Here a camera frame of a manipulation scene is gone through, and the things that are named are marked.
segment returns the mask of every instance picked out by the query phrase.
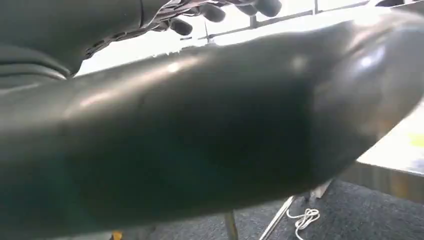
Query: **bright window light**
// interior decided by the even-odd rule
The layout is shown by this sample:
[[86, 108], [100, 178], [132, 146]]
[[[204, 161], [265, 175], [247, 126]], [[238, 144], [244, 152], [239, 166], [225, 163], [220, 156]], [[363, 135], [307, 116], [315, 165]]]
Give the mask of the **bright window light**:
[[[314, 9], [314, 0], [280, 0], [280, 2], [282, 4], [281, 11], [275, 17], [298, 14]], [[273, 17], [267, 17], [261, 13], [256, 15], [256, 19], [260, 22], [272, 18]]]
[[344, 6], [368, 2], [367, 0], [318, 0], [318, 10], [331, 10]]
[[231, 31], [234, 29], [245, 28], [250, 25], [250, 18], [242, 13], [233, 5], [224, 6], [222, 10], [226, 16], [221, 22], [211, 22], [206, 20], [207, 31], [209, 34], [218, 34]]

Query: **metal rod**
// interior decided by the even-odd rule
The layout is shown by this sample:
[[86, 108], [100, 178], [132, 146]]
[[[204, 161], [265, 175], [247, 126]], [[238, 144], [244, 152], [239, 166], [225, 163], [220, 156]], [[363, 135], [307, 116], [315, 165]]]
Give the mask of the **metal rod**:
[[294, 200], [295, 200], [295, 196], [291, 196], [284, 202], [284, 204], [275, 214], [272, 221], [266, 227], [265, 231], [260, 236], [259, 240], [267, 240], [270, 237], [270, 235], [273, 233], [278, 223], [281, 221], [281, 218], [283, 218], [284, 214], [287, 212], [287, 210], [289, 209], [290, 205], [292, 205]]
[[233, 211], [224, 214], [224, 222], [228, 239], [239, 240], [239, 233], [237, 231], [236, 219], [234, 218]]

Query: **black glove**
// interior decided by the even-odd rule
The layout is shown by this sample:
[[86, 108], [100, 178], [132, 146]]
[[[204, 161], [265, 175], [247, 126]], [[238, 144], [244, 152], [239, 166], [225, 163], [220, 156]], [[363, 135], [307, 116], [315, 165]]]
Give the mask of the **black glove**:
[[[267, 17], [275, 17], [281, 10], [282, 4], [279, 0], [222, 0], [219, 3], [204, 3], [199, 6], [192, 7], [181, 13], [184, 16], [204, 16], [207, 20], [219, 23], [224, 20], [226, 13], [221, 9], [225, 5], [235, 5], [241, 12], [248, 16], [254, 16], [256, 13], [262, 13]], [[146, 31], [162, 32], [168, 29], [174, 30], [176, 33], [187, 36], [193, 27], [184, 20], [174, 16], [168, 19], [161, 19], [159, 11], [158, 19], [154, 20]]]

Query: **window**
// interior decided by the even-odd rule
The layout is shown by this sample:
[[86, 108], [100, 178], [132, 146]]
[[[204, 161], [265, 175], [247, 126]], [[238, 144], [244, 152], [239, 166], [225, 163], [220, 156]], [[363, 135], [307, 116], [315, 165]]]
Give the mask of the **window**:
[[318, 0], [318, 10], [326, 11], [331, 9], [337, 9], [349, 5], [366, 3], [367, 0]]
[[82, 62], [77, 75], [84, 75], [122, 64], [145, 59], [152, 55], [174, 52], [180, 47], [180, 35], [172, 30], [149, 31], [131, 39], [112, 42], [93, 57]]
[[[292, 14], [298, 14], [314, 9], [315, 0], [280, 0], [282, 3], [281, 11], [276, 17], [283, 17]], [[256, 15], [258, 21], [271, 19], [261, 13]]]
[[208, 34], [224, 33], [235, 29], [241, 29], [250, 26], [250, 18], [242, 13], [233, 5], [222, 8], [226, 16], [221, 22], [211, 22], [206, 20]]

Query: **shiny black latex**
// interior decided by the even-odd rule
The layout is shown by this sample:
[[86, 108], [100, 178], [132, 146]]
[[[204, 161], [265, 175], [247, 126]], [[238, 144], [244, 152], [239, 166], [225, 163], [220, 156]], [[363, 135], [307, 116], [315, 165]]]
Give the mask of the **shiny black latex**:
[[[88, 40], [139, 28], [141, 8], [134, 0], [102, 1], [102, 11], [94, 0], [78, 9], [23, 1], [0, 2], [15, 20], [0, 21], [3, 29], [29, 24], [1, 39], [7, 240], [125, 229], [303, 193], [354, 163], [424, 91], [424, 19], [388, 8], [323, 13], [290, 21], [291, 31], [70, 79]], [[56, 11], [39, 13], [51, 4]], [[32, 14], [9, 13], [26, 6]], [[85, 25], [73, 25], [77, 14]]]

